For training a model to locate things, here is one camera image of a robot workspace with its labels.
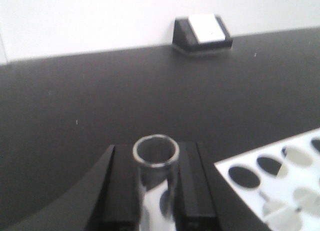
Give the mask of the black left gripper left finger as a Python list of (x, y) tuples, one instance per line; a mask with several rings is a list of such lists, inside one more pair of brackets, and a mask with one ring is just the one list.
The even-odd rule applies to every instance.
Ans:
[(111, 158), (86, 231), (135, 230), (137, 204), (132, 148), (132, 144), (108, 147)]

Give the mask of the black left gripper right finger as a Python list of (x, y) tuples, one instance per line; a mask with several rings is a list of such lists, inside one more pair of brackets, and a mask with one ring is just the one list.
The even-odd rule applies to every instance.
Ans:
[(220, 179), (209, 167), (201, 143), (179, 142), (179, 178), (176, 195), (179, 231), (267, 231), (268, 227), (245, 207), (230, 188), (222, 195), (212, 189)]

